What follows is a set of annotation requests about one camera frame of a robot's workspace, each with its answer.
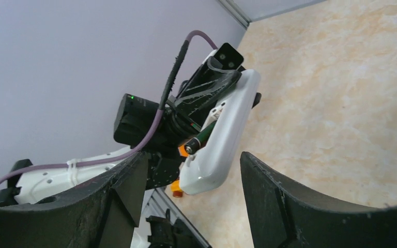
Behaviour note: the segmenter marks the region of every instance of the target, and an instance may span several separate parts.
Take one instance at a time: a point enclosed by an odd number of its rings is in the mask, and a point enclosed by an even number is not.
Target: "white wall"
[[[251,21],[293,11],[325,0],[224,0],[235,3]]]
[[[120,148],[112,137],[123,94],[159,102],[193,29],[217,45],[238,46],[245,32],[211,0],[0,1],[0,176],[19,159],[56,163]],[[194,38],[177,82],[209,52]]]

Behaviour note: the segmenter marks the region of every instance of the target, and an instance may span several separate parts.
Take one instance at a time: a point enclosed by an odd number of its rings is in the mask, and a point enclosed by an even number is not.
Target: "black cable sleeve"
[[[163,90],[162,97],[159,103],[160,110],[163,110],[165,108],[166,101],[168,99],[168,96],[170,95],[171,90],[173,89],[174,81],[176,80],[176,75],[179,72],[180,66],[185,59],[188,47],[189,47],[189,41],[185,40],[184,44],[180,48],[179,55],[177,56],[176,61],[174,62],[174,66],[170,72],[170,76],[166,80],[165,89]]]

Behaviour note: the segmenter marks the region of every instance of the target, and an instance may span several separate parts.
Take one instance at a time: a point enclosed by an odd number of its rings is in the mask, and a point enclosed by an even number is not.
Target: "floor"
[[[329,0],[252,23],[262,75],[223,186],[173,201],[215,247],[253,247],[239,154],[336,198],[397,205],[397,1]]]

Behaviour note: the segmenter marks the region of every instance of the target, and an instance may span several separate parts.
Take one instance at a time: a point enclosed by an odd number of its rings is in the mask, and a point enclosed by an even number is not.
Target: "robotic arm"
[[[114,140],[126,147],[66,164],[42,167],[31,166],[29,160],[20,161],[10,177],[4,177],[8,187],[0,191],[0,206],[37,203],[110,170],[138,150],[150,154],[146,189],[168,185],[177,178],[188,194],[219,187],[226,180],[250,109],[260,101],[261,94],[256,93],[260,76],[254,70],[245,70],[242,55],[225,43],[182,83],[177,96],[168,98],[194,35],[215,47],[203,32],[188,35],[161,103],[124,95],[114,122]],[[194,154],[186,159],[180,155],[179,146],[191,139],[198,141],[194,138],[209,130],[210,135],[198,142]],[[182,162],[185,164],[180,172]]]

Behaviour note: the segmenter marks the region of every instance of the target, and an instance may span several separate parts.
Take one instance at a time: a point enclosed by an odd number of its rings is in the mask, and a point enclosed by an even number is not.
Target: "wire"
[[[79,162],[76,164],[77,167],[86,167],[86,166],[91,166],[91,165],[97,165],[97,164],[103,164],[103,163],[111,163],[111,162],[115,162],[121,159],[126,159],[129,156],[133,155],[135,152],[140,151],[142,148],[145,147],[145,145],[147,145],[147,143],[150,141],[150,139],[152,138],[152,136],[154,135],[154,133],[157,130],[157,127],[159,126],[160,120],[162,119],[163,116],[163,112],[164,112],[164,107],[166,104],[166,100],[168,99],[168,95],[171,92],[171,89],[174,85],[174,81],[176,79],[176,75],[177,72],[180,69],[180,65],[182,64],[186,52],[188,50],[188,46],[189,43],[192,39],[192,37],[194,36],[201,36],[203,37],[208,43],[209,45],[213,48],[216,49],[217,46],[215,45],[215,43],[211,40],[211,38],[209,36],[207,36],[204,32],[200,31],[200,30],[194,30],[192,32],[190,32],[187,36],[186,39],[184,41],[184,44],[182,45],[179,55],[176,58],[176,62],[174,63],[173,69],[170,73],[170,76],[168,77],[168,80],[166,82],[165,85],[165,90],[162,94],[161,97],[161,102],[159,104],[159,109],[156,111],[156,115],[155,118],[153,120],[153,123],[151,124],[150,129],[148,130],[147,134],[144,136],[144,138],[141,140],[141,142],[139,142],[139,144],[137,146],[135,146],[133,149],[131,149],[130,151],[116,156],[116,157],[112,157],[112,158],[107,158],[107,159],[99,159],[99,160],[93,160],[93,161],[86,161],[86,162]],[[0,178],[0,184],[5,182],[6,180],[23,174],[23,173],[27,173],[27,172],[32,172],[32,171],[38,171],[40,169],[58,169],[58,168],[68,168],[69,165],[67,163],[62,163],[62,164],[44,164],[44,165],[36,165],[36,166],[30,166],[30,167],[26,167],[26,168],[22,168],[22,169],[17,169],[15,171],[12,171],[8,174],[6,174],[5,176],[3,176],[2,178]]]

